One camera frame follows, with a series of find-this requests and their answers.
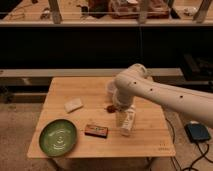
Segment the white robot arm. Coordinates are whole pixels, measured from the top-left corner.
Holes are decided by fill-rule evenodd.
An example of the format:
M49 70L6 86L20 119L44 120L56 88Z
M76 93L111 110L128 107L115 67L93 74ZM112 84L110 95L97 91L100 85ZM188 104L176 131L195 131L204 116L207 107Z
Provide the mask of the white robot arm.
M147 69L133 64L116 75L113 105L126 110L135 97L170 108L213 129L213 93L157 83L147 79Z

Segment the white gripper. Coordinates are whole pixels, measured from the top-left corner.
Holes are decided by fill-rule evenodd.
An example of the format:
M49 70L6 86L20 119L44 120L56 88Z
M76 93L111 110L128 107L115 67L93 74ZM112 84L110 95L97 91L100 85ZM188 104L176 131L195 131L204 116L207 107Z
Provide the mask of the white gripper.
M116 126L121 127L127 114L125 111L133 104L133 96L121 90L116 90L112 97L113 105L118 110L116 112Z

